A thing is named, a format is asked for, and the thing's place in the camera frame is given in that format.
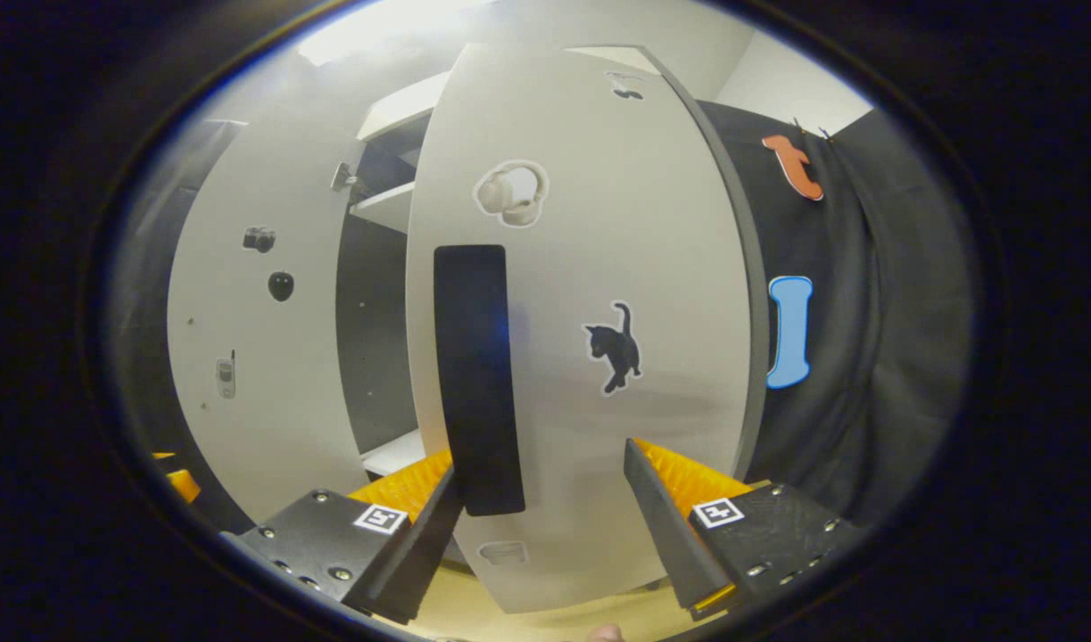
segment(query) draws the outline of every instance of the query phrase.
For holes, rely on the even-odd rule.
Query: black fabric backdrop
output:
[[[880,114],[827,141],[744,109],[700,106],[747,193],[766,278],[814,285],[810,376],[766,392],[747,478],[798,485],[827,509],[872,522],[916,483],[961,401],[974,305],[960,207]],[[787,181],[762,142],[774,134],[805,151],[822,200]],[[770,362],[777,337],[772,309]]]

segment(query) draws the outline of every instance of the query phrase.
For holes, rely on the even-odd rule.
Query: orange foam pad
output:
[[[192,479],[192,473],[185,469],[169,473],[169,483],[181,494],[185,503],[191,503],[195,496],[200,495],[200,487],[195,484],[195,479]]]
[[[348,497],[395,511],[406,511],[410,515],[410,523],[413,523],[437,483],[443,480],[446,471],[451,468],[451,451],[444,450],[365,485]]]
[[[644,455],[648,456],[648,462],[656,468],[656,475],[660,476],[668,495],[672,496],[672,501],[676,504],[676,510],[685,520],[697,503],[752,491],[750,485],[729,478],[728,475],[708,468],[683,454],[676,454],[668,448],[635,438],[634,442]]]

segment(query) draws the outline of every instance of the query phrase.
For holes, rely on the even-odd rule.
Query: white wall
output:
[[[799,51],[756,32],[716,102],[835,134],[872,109],[839,78]]]
[[[635,85],[644,102],[610,93],[606,70],[627,69],[550,48],[468,48],[431,118],[415,179],[407,354],[428,452],[447,443],[434,248],[505,248],[526,509],[463,515],[455,537],[508,613],[592,601],[663,575],[620,474],[628,436],[733,471],[746,429],[756,345],[731,199],[698,123],[670,85],[648,75]],[[511,228],[481,215],[472,195],[477,180],[513,151],[514,158],[539,163],[549,178],[532,227]],[[659,183],[675,190],[652,188]],[[688,224],[675,224],[670,212],[682,212],[675,218]],[[684,248],[691,248],[687,255]],[[644,379],[606,400],[611,368],[589,361],[585,325],[619,322],[611,306],[618,298],[632,306],[634,328],[644,335]],[[683,332],[685,319],[692,319],[691,333]],[[485,561],[481,547],[501,540],[524,543],[527,560]]]
[[[451,70],[470,41],[644,45],[693,96],[710,99],[753,33],[728,13],[688,0],[500,0],[464,9],[436,28],[395,31],[321,68],[293,46],[277,52],[227,86],[209,117],[247,122],[277,102],[357,131],[375,100]]]
[[[169,357],[184,419],[243,512],[267,520],[313,488],[367,484],[343,397],[335,281],[353,135],[276,106],[244,127],[200,188],[169,282]],[[267,253],[242,248],[250,226],[275,228]],[[296,277],[279,304],[272,272]],[[216,360],[236,350],[235,399],[218,395]]]

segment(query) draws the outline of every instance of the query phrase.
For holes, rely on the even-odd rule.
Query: white shelf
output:
[[[607,61],[620,62],[620,64],[631,66],[631,68],[639,69],[644,72],[662,75],[660,74],[660,70],[656,69],[656,66],[635,47],[571,47],[565,49],[565,51],[597,56],[598,58],[604,58]]]
[[[418,430],[408,431],[394,441],[389,441],[362,455],[362,467],[376,475],[389,475],[401,471],[410,464],[416,464],[427,456],[422,447],[422,433]]]
[[[401,127],[433,112],[434,105],[437,105],[437,99],[442,98],[443,90],[446,88],[448,76],[451,72],[420,80],[371,105],[362,127],[359,128],[357,139],[362,142],[370,141],[395,127]]]
[[[413,182],[407,182],[406,186],[395,187],[394,190],[374,194],[358,203],[350,214],[406,235],[410,223],[411,194],[413,194]]]

